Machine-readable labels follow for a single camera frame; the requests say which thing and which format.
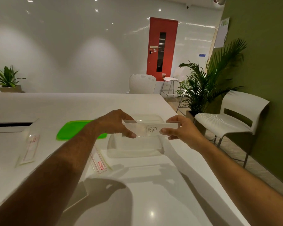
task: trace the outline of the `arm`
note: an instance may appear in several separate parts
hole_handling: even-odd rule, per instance
[[[163,128],[161,133],[169,135],[170,140],[181,139],[204,157],[227,194],[252,226],[283,225],[283,196],[209,142],[190,119],[178,115],[169,120],[180,121],[181,127]]]
[[[122,120],[132,118],[115,110],[87,124],[47,158],[0,206],[0,225],[54,226],[74,192],[93,145],[102,133],[135,138]]]

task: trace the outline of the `ceiling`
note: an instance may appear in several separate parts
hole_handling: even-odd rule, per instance
[[[195,5],[210,9],[220,9],[220,10],[223,9],[222,7],[216,7],[211,0],[168,0],[168,1],[180,2],[188,6]]]

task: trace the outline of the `brown planter box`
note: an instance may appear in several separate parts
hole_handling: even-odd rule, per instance
[[[201,134],[205,135],[206,128],[200,124],[191,114],[191,111],[186,112],[186,117],[189,118],[196,126],[196,128],[200,131]]]
[[[21,89],[21,85],[16,85],[16,87],[0,87],[2,93],[24,93]]]

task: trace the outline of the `hand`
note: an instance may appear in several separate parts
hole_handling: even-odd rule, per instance
[[[161,134],[169,136],[169,140],[180,139],[196,151],[198,151],[198,149],[207,142],[207,139],[200,133],[189,118],[177,115],[169,118],[168,121],[181,122],[180,128],[162,128],[160,130]]]
[[[113,110],[110,113],[90,122],[90,125],[95,125],[98,130],[98,134],[108,133],[122,133],[126,137],[136,138],[136,134],[131,132],[122,123],[122,120],[133,120],[128,114],[124,113],[121,109]]]

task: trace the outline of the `white table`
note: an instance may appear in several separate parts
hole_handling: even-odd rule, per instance
[[[0,202],[60,147],[63,142],[56,141],[55,137],[66,122],[94,119],[119,108],[128,114],[157,114],[164,120],[176,115],[166,101],[155,94],[0,93],[0,123],[37,120],[30,126],[30,133],[40,134],[36,161],[15,167],[21,133],[0,133]],[[104,141],[97,140],[97,144],[105,144]],[[178,155],[170,157],[171,161],[167,154],[108,159],[110,166],[122,165],[122,169],[116,171],[117,181],[91,175],[85,184],[95,190],[95,196],[81,201],[73,211],[68,210],[60,224],[171,226],[226,225],[227,222],[228,225],[249,225],[202,156],[180,140],[170,143],[184,163],[178,160]],[[192,193],[174,164],[189,177],[190,187],[194,186],[205,199],[200,203],[207,202],[207,206],[200,206],[195,198],[197,192]]]

